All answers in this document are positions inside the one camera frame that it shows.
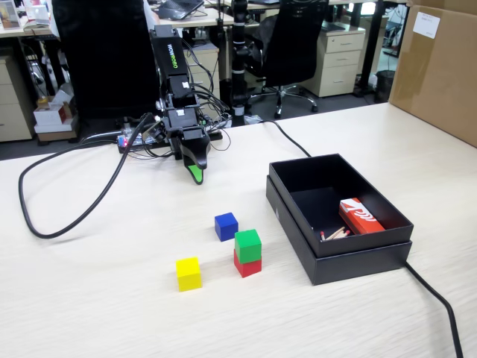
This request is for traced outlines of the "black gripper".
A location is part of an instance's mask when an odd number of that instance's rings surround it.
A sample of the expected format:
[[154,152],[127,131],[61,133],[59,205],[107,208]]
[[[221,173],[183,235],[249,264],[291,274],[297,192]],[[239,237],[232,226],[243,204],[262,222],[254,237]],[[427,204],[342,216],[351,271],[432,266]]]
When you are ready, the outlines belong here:
[[165,133],[176,158],[183,158],[193,181],[201,185],[211,144],[204,126],[198,122],[195,108],[169,110],[165,118]]

